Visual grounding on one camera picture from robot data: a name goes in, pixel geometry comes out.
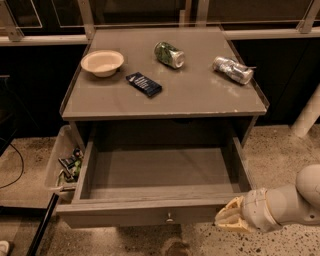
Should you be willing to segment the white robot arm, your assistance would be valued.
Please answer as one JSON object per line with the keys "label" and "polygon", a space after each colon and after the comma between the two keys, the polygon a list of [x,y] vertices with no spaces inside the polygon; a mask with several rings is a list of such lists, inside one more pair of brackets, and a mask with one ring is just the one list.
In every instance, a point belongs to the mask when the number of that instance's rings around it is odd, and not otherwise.
{"label": "white robot arm", "polygon": [[319,93],[291,126],[259,126],[245,147],[255,186],[232,199],[215,224],[236,232],[272,232],[320,224]]}

